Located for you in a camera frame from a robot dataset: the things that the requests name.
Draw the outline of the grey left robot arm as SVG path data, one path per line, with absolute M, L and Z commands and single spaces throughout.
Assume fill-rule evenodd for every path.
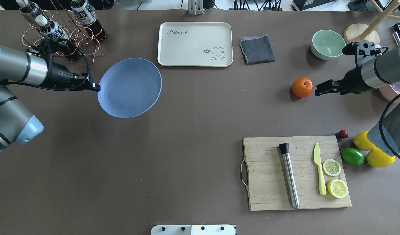
M 101 87 L 94 82 L 89 67 L 86 73 L 79 75 L 53 62 L 52 54 L 67 46 L 85 55 L 82 49 L 67 39 L 46 39 L 27 52 L 0 45 L 0 152 L 11 143 L 24 145 L 44 130 L 35 114 L 7 85 L 52 91 L 100 91 Z

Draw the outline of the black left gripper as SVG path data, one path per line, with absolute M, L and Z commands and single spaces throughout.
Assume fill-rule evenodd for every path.
M 64 65 L 50 63 L 46 76 L 46 87 L 49 89 L 64 89 L 72 91 L 91 90 L 100 92 L 101 86 L 95 83 L 90 74 L 85 77 L 77 73 L 72 73 Z

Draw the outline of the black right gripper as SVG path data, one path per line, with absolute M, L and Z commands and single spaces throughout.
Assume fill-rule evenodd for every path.
M 370 87 L 363 80 L 361 68 L 353 68 L 341 80 L 334 81 L 330 79 L 318 84 L 315 96 L 318 97 L 329 93 L 339 93 L 340 95 L 353 93 L 358 95 L 367 91 L 370 91 Z

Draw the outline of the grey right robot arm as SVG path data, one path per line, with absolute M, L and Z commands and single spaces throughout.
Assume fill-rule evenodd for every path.
M 355 68 L 343 79 L 327 80 L 316 87 L 315 95 L 327 93 L 361 94 L 400 82 L 400 46 L 382 52 L 381 45 L 363 40 L 342 48 L 345 55 L 355 56 Z M 379 122 L 369 131 L 367 138 L 384 153 L 400 158 L 400 103 L 390 112 L 384 109 Z

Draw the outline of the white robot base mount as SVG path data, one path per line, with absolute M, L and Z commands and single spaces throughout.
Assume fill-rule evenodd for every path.
M 236 235 L 236 225 L 200 224 L 200 225 L 156 225 L 151 235 Z

